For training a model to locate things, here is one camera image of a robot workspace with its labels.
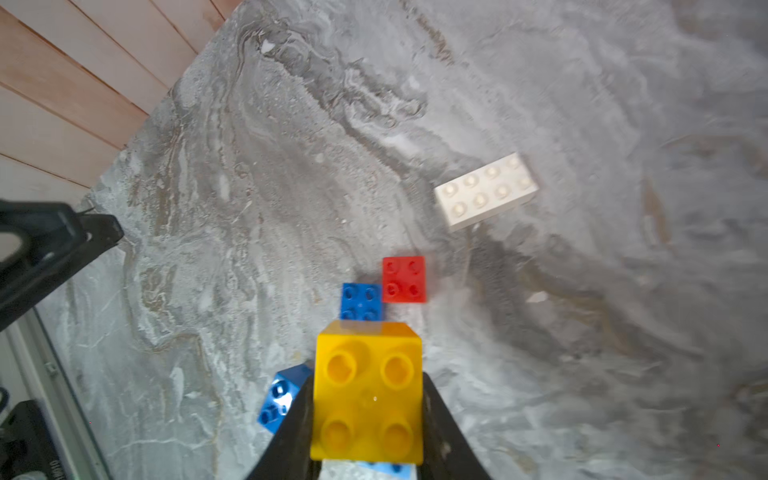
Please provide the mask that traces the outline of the small yellow lego cube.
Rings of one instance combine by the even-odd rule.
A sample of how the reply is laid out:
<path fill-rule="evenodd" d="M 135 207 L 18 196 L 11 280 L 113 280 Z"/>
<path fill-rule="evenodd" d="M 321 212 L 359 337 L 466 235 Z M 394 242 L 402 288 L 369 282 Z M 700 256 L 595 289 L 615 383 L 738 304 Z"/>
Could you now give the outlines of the small yellow lego cube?
<path fill-rule="evenodd" d="M 422 353 L 405 323 L 331 322 L 317 337 L 310 458 L 420 465 Z"/>

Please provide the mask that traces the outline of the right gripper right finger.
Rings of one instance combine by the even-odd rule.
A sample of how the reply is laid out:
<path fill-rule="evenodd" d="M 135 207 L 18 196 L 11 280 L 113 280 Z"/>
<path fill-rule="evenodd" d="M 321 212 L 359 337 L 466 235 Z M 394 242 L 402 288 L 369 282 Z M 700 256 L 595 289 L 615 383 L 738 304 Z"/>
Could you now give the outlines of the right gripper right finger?
<path fill-rule="evenodd" d="M 430 376 L 423 373 L 423 463 L 418 479 L 490 480 Z"/>

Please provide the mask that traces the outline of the blue square lego brick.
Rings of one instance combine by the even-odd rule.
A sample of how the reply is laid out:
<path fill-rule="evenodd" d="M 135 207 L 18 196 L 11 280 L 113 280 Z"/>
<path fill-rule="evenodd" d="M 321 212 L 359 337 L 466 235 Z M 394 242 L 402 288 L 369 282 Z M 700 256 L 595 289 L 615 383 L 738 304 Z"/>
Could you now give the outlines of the blue square lego brick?
<path fill-rule="evenodd" d="M 312 374 L 307 363 L 278 371 L 261 406 L 258 423 L 271 434 L 276 434 L 302 385 Z"/>

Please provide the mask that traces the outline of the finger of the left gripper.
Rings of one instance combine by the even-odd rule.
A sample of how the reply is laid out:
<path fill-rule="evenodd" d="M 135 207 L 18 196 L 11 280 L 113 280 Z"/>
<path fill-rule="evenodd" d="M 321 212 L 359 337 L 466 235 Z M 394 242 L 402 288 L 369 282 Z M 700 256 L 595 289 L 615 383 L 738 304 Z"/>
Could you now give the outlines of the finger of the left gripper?
<path fill-rule="evenodd" d="M 39 201 L 2 200 L 1 232 L 18 239 L 1 256 L 2 329 L 124 237 L 113 215 Z"/>

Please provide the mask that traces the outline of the light blue long lego brick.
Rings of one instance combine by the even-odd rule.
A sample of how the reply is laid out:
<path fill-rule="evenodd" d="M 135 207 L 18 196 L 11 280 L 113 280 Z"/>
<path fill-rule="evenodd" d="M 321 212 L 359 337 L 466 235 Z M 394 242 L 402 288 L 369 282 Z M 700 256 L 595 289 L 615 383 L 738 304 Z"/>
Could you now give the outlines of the light blue long lego brick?
<path fill-rule="evenodd" d="M 412 478 L 415 469 L 414 464 L 404 463 L 382 463 L 382 462 L 357 462 L 357 465 L 363 468 L 374 470 L 379 473 L 387 474 L 397 479 L 409 480 Z"/>

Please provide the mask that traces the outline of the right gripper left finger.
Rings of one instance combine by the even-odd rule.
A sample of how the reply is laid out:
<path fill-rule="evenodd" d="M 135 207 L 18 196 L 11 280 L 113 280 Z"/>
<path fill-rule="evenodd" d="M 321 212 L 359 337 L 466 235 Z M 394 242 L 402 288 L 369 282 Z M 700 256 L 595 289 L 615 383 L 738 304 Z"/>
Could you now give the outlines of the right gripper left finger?
<path fill-rule="evenodd" d="M 294 399 L 278 432 L 271 439 L 247 480 L 317 480 L 322 462 L 310 458 L 313 426 L 313 376 Z"/>

